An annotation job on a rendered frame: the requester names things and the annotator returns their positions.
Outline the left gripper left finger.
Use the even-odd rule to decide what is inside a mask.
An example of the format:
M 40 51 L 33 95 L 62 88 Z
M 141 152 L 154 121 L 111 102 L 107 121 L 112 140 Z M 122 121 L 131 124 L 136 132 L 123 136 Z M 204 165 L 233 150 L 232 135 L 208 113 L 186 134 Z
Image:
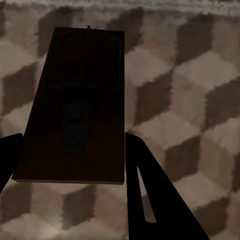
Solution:
M 0 138 L 0 193 L 17 168 L 23 142 L 21 133 Z

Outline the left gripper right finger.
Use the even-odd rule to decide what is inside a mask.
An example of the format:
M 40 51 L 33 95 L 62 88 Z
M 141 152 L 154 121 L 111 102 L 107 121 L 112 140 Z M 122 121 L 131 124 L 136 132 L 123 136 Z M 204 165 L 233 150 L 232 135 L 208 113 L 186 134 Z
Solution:
M 210 240 L 144 141 L 125 134 L 129 240 Z M 157 223 L 145 220 L 139 168 Z

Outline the mousetrap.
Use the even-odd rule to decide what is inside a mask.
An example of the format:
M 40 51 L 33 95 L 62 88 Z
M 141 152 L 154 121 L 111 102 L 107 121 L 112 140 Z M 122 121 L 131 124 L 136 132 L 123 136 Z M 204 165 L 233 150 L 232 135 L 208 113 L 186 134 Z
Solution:
M 125 32 L 55 27 L 12 180 L 125 184 Z

